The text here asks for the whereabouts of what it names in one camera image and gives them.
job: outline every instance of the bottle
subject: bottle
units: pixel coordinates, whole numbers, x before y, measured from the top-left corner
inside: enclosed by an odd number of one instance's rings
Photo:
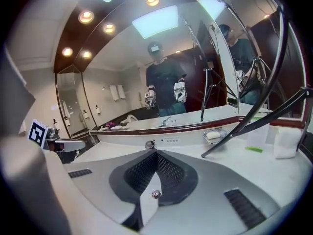
[[[86,112],[85,110],[83,110],[83,114],[84,114],[84,118],[85,118],[85,119],[88,119],[88,118],[89,118],[89,116],[88,116],[88,114],[87,114],[87,112]]]
[[[58,131],[60,130],[59,124],[55,119],[53,119],[53,127],[57,129]]]
[[[70,126],[70,122],[69,122],[67,116],[64,117],[64,122],[65,122],[66,126]]]
[[[97,114],[100,114],[100,113],[101,113],[101,111],[100,111],[98,105],[96,105],[96,112],[97,112]]]

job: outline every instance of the wooden ceiling panel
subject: wooden ceiling panel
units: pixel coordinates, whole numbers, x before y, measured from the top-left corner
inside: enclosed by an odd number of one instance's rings
[[[54,72],[62,71],[64,68],[74,64],[83,72],[97,53],[119,32],[132,24],[132,21],[151,11],[171,5],[194,2],[195,0],[160,0],[157,6],[150,7],[146,0],[80,0],[73,10],[61,35],[55,63]],[[91,23],[82,24],[78,21],[79,14],[84,10],[94,13]],[[116,27],[114,34],[105,34],[102,27],[105,23],[113,23]],[[73,54],[64,57],[62,50],[70,47]],[[88,50],[92,58],[84,59],[80,55],[81,50]]]

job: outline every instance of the recessed light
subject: recessed light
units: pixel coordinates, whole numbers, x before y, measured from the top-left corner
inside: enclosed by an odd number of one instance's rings
[[[83,11],[79,14],[78,20],[83,23],[83,24],[88,24],[90,23],[94,18],[94,15],[91,11]]]
[[[103,27],[103,31],[105,33],[112,33],[115,31],[115,26],[111,23],[108,23]]]
[[[159,0],[147,0],[147,4],[149,6],[155,6],[158,4],[158,2],[159,2]]]
[[[69,57],[73,54],[73,50],[71,48],[64,48],[62,50],[62,55],[65,56],[65,57]]]
[[[87,50],[82,51],[82,57],[83,58],[87,59],[87,58],[91,58],[91,56],[92,56],[92,54],[90,51],[87,51]]]

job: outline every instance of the black t-shirt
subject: black t-shirt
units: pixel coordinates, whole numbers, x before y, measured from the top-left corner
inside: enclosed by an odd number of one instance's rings
[[[243,65],[235,63],[236,71],[243,71],[245,74],[250,70],[254,54],[250,42],[248,39],[238,39],[234,46],[229,47],[230,53],[233,59],[237,59],[243,62]],[[251,78],[248,81],[247,88],[252,86],[253,90],[260,88],[260,83],[257,77]]]
[[[147,86],[156,89],[156,102],[159,108],[170,107],[175,101],[174,85],[186,73],[175,60],[165,59],[162,63],[147,68]]]

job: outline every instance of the man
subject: man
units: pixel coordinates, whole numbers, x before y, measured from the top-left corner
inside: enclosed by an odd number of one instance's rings
[[[254,105],[261,92],[261,84],[257,78],[255,70],[251,69],[254,53],[248,39],[238,39],[235,37],[233,30],[225,24],[219,25],[219,28],[225,37],[232,55],[236,71],[243,71],[245,74],[244,84],[247,83],[246,89],[251,90],[240,99],[241,103]]]
[[[155,97],[159,116],[185,113],[186,96],[184,93],[178,94],[177,86],[184,91],[186,73],[178,62],[164,58],[161,43],[151,42],[148,45],[148,53],[154,61],[147,68],[148,94]]]

